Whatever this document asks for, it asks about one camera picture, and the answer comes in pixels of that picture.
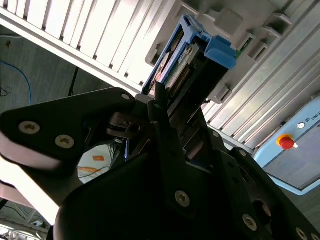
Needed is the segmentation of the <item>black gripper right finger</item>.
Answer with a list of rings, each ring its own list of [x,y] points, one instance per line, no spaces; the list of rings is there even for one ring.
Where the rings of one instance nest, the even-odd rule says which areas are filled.
[[[214,176],[209,190],[222,211],[217,227],[227,231],[228,240],[320,238],[319,231],[245,150],[227,150],[221,136],[207,127],[202,111],[194,117],[203,146],[193,163]]]

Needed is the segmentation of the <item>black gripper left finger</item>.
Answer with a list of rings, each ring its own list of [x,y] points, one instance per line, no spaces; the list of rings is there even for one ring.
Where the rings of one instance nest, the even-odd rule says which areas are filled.
[[[166,151],[182,156],[179,135],[159,102],[143,103],[111,87],[2,113],[1,165],[16,170],[4,181],[55,224],[66,199],[83,186],[75,176],[83,155],[117,137],[133,141],[132,160]]]

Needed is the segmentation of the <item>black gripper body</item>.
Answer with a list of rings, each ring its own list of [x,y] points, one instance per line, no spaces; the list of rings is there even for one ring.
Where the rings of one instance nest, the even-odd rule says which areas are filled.
[[[210,170],[175,151],[143,154],[74,191],[61,206],[56,240],[228,240],[210,192]]]

